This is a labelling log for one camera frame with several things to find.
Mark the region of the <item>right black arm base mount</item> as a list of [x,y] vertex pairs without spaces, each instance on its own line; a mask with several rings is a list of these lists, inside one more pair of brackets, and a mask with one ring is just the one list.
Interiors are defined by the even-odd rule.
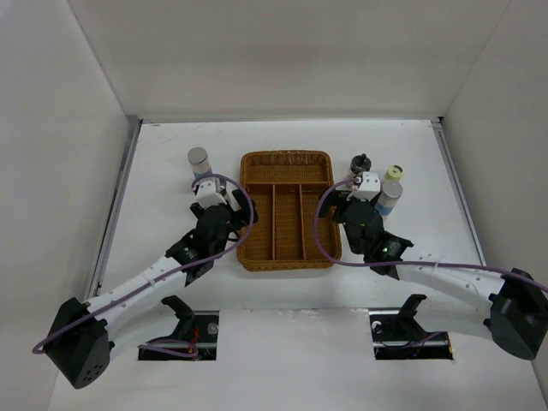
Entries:
[[425,295],[410,295],[396,315],[396,330],[400,337],[408,339],[410,343],[417,343],[426,336],[426,332],[414,318],[420,303],[425,299]]

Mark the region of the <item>blue-label jar silver lid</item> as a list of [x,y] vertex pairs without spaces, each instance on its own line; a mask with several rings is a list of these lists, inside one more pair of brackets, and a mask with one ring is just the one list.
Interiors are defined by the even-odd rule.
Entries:
[[188,162],[194,175],[193,182],[215,182],[215,178],[211,177],[211,164],[205,148],[196,146],[190,149]]

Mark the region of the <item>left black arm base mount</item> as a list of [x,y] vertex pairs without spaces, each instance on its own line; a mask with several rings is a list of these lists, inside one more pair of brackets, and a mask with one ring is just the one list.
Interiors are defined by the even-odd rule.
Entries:
[[176,295],[167,296],[161,302],[169,307],[178,319],[175,329],[169,334],[169,339],[183,341],[193,328],[194,311]]

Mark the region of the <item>shaker with black knob lid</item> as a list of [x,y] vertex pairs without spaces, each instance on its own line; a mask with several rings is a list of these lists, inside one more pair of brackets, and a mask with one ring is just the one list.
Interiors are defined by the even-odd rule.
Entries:
[[372,168],[371,159],[365,154],[359,154],[352,158],[349,168],[348,168],[348,177],[356,178],[363,172],[369,172]]

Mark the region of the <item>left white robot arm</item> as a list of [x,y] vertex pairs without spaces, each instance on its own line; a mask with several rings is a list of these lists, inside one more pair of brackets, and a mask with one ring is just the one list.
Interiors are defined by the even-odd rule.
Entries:
[[71,298],[57,311],[48,336],[33,349],[45,354],[75,389],[95,381],[127,349],[199,359],[217,340],[218,316],[196,314],[179,294],[239,247],[258,216],[241,188],[234,209],[210,182],[190,206],[194,229],[156,262],[122,285],[87,301]]

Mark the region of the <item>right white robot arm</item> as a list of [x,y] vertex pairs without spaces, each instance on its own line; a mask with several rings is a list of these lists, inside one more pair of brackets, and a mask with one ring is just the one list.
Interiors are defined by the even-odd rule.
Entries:
[[421,253],[405,238],[385,230],[371,201],[333,188],[319,198],[313,227],[331,217],[343,226],[358,267],[401,283],[414,283],[447,295],[410,295],[399,311],[382,323],[380,336],[397,335],[406,346],[431,336],[456,332],[480,337],[522,360],[533,360],[547,335],[547,287],[529,273],[484,265],[449,263]]

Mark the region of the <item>shaker with round glass lid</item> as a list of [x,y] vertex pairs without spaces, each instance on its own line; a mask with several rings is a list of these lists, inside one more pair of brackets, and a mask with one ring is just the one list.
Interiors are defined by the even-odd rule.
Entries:
[[225,195],[227,193],[227,181],[223,178],[215,177],[214,178],[216,183],[216,190],[221,195]]

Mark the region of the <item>yellow lid spice jar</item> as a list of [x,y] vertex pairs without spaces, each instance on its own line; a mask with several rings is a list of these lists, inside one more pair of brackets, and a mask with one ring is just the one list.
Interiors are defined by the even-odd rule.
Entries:
[[396,181],[399,182],[402,179],[403,169],[397,164],[392,164],[388,167],[384,174],[384,179],[386,181]]

